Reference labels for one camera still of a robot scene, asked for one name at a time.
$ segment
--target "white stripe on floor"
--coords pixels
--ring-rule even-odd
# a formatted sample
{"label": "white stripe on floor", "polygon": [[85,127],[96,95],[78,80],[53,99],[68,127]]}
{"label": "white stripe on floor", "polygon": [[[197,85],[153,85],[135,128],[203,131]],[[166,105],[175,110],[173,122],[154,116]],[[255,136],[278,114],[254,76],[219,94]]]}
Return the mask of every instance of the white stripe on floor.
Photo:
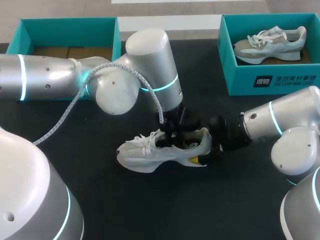
{"label": "white stripe on floor", "polygon": [[111,0],[111,3],[112,4],[153,4],[153,3],[230,2],[230,1],[261,1],[261,0]]}
{"label": "white stripe on floor", "polygon": [[120,32],[135,32],[145,28],[165,31],[219,29],[221,14],[172,16],[120,16]]}

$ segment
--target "open box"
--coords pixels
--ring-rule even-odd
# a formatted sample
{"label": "open box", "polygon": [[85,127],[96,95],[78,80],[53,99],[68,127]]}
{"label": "open box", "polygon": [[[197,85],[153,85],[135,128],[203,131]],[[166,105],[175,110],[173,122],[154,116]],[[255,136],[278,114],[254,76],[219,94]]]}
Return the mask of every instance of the open box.
{"label": "open box", "polygon": [[[311,63],[238,64],[233,44],[275,26],[284,30],[306,28],[305,51]],[[218,51],[230,95],[290,94],[310,85],[320,87],[320,19],[315,13],[223,15]]]}
{"label": "open box", "polygon": [[57,58],[121,56],[116,17],[22,19],[6,54]]}

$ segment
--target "shoe sole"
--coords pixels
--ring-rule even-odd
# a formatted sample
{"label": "shoe sole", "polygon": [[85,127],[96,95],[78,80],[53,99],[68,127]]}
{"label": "shoe sole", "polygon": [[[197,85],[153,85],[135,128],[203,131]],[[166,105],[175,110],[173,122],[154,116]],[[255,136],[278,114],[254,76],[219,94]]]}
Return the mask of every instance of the shoe sole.
{"label": "shoe sole", "polygon": [[[141,162],[145,159],[141,159],[141,158],[136,158],[136,159],[132,159],[134,161],[137,161],[137,162]],[[201,164],[195,164],[195,163],[192,163],[190,162],[189,159],[174,159],[174,160],[166,160],[166,161],[162,161],[162,162],[155,162],[153,165],[151,166],[127,166],[125,163],[121,162],[118,160],[117,158],[117,161],[121,164],[121,166],[123,166],[124,168],[130,170],[130,171],[134,171],[134,172],[138,172],[138,173],[143,173],[143,174],[150,174],[150,173],[153,173],[161,164],[167,162],[167,161],[175,161],[183,166],[186,166],[186,167],[196,167],[196,168],[199,168],[199,167],[206,167],[207,165],[201,165]]]}
{"label": "shoe sole", "polygon": [[277,58],[284,61],[299,61],[301,60],[301,53],[299,51],[297,52],[286,52],[286,53],[272,53],[270,55],[260,57],[260,58],[247,58],[247,57],[241,57],[235,55],[238,59],[241,61],[244,61],[248,64],[261,64],[263,60],[267,58]]}

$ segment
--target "gray floor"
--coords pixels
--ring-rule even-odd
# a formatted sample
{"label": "gray floor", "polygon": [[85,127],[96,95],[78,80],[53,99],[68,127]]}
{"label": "gray floor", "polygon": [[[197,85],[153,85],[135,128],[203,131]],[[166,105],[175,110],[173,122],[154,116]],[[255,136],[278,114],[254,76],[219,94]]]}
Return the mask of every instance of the gray floor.
{"label": "gray floor", "polygon": [[[111,0],[0,0],[0,43],[10,42],[21,18],[320,13],[320,0],[190,1],[112,4]],[[218,32],[217,29],[180,30],[169,31],[168,35],[171,39],[206,39],[216,38]],[[125,40],[131,34],[122,32],[121,37]]]}

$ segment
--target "logo on box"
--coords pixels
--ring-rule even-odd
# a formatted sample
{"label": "logo on box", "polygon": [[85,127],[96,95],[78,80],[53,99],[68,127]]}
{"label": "logo on box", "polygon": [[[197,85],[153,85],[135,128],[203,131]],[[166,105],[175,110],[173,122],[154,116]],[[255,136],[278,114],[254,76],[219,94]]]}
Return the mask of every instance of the logo on box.
{"label": "logo on box", "polygon": [[273,76],[257,76],[254,81],[254,88],[267,88],[270,86]]}

